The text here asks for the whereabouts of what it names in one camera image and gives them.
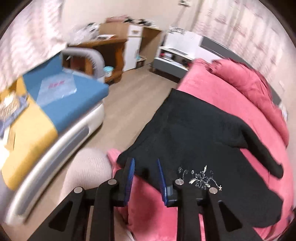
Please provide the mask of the black embroidered pants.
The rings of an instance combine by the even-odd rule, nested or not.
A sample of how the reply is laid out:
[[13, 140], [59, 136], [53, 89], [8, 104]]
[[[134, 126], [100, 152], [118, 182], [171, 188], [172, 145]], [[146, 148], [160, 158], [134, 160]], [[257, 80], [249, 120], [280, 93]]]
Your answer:
[[185, 92], [172, 89], [117, 163], [135, 160], [135, 173], [159, 189], [157, 161], [167, 185], [182, 178], [195, 189], [214, 187], [225, 204], [253, 227], [281, 218], [283, 201], [243, 155], [250, 151], [267, 171], [283, 177], [278, 164], [242, 119]]

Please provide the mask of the person's beige trouser leg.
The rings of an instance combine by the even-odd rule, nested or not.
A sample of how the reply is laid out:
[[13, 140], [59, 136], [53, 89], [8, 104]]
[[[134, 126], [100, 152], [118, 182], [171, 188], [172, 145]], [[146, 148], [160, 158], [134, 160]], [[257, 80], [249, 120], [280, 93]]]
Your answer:
[[72, 160], [61, 188], [61, 202], [75, 187], [85, 190], [98, 187], [113, 177], [113, 164], [120, 154], [119, 150], [111, 149], [107, 153], [94, 148], [81, 149]]

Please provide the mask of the blue white sofa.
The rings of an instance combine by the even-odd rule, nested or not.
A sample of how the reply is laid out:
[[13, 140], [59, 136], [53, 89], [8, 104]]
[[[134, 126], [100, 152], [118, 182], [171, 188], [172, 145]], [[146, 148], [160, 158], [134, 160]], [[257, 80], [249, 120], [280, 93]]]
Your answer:
[[[86, 57], [93, 74], [63, 67], [63, 56]], [[72, 154], [102, 125], [108, 96], [105, 63], [92, 49], [68, 47], [21, 76], [9, 89], [20, 99], [1, 154], [1, 222], [20, 225]], [[52, 75], [74, 76], [77, 91], [46, 106], [36, 103], [41, 81]]]

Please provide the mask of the clear plastic bag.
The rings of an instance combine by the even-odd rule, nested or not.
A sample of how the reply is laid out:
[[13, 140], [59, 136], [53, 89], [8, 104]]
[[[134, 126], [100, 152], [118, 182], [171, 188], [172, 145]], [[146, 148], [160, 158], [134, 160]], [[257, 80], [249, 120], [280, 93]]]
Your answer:
[[43, 107], [71, 94], [75, 94], [76, 91], [77, 88], [72, 74], [59, 73], [52, 75], [41, 81], [36, 103]]

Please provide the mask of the pink bed with sheet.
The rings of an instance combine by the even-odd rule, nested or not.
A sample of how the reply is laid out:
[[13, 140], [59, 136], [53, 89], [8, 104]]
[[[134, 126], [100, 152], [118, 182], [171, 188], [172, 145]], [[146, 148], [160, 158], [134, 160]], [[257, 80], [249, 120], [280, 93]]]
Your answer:
[[135, 178], [120, 213], [136, 240], [175, 240], [177, 209], [161, 201], [167, 185], [216, 188], [223, 202], [264, 240], [277, 238], [292, 214], [287, 124], [266, 79], [229, 59], [193, 62], [135, 142], [108, 156], [115, 169], [135, 159]]

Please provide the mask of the red rumpled duvet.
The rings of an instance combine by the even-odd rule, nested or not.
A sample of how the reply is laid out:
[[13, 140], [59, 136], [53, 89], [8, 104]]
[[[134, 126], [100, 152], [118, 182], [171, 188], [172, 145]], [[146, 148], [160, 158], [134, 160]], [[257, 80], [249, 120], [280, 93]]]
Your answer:
[[251, 101], [277, 130], [284, 144], [289, 144], [290, 134], [282, 111], [273, 103], [271, 88], [261, 73], [232, 59], [213, 60], [207, 69]]

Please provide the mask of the white teal lidded pot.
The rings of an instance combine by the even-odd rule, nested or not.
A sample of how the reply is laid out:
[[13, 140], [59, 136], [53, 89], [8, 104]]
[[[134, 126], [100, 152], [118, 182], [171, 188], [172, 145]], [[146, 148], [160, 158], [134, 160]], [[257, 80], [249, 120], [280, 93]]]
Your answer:
[[105, 73], [105, 78], [109, 78], [112, 76], [114, 68], [112, 66], [105, 66], [103, 70]]

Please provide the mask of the brown wooden desk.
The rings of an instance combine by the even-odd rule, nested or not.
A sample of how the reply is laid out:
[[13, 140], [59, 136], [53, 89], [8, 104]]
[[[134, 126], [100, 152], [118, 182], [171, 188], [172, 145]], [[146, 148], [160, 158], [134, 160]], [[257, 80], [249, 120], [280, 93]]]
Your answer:
[[[109, 40], [96, 40], [84, 42], [78, 45], [70, 45], [70, 47], [92, 49], [95, 53], [100, 53], [104, 59], [105, 66], [114, 68], [110, 77], [105, 78], [105, 82], [118, 83], [121, 81], [123, 74], [124, 59], [123, 54], [125, 51], [126, 38], [111, 38]], [[63, 67], [82, 71], [86, 74], [93, 74], [94, 69], [91, 61], [86, 57], [70, 57], [63, 56]]]

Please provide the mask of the white grey left nightstand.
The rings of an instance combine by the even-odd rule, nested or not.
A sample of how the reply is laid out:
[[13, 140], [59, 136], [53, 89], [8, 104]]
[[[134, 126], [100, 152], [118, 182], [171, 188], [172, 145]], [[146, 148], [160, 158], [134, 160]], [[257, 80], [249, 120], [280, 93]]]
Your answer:
[[182, 79], [197, 57], [203, 36], [171, 26], [152, 62], [152, 71], [161, 71]]

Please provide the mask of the wood and white cabinet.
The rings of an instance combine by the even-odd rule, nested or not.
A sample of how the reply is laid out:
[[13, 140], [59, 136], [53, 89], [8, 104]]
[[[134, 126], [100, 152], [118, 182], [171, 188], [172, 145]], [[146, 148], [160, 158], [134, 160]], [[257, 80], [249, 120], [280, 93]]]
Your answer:
[[100, 24], [99, 33], [127, 39], [123, 54], [123, 71], [136, 68], [138, 57], [143, 57], [145, 64], [152, 63], [162, 37], [162, 31], [158, 28], [120, 22]]

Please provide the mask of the patterned white curtain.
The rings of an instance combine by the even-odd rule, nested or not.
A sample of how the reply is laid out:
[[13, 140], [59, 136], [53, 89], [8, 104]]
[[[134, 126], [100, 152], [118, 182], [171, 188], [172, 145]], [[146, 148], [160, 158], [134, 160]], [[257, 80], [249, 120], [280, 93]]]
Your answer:
[[238, 55], [269, 82], [292, 42], [260, 1], [198, 1], [192, 30]]

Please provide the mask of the left wall power strip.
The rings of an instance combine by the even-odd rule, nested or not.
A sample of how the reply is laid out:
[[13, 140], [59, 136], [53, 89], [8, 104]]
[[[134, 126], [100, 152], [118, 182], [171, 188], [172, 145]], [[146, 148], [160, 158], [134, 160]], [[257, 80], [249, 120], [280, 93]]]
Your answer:
[[179, 5], [180, 6], [185, 6], [185, 7], [190, 7], [191, 6], [191, 1], [190, 0], [179, 0]]

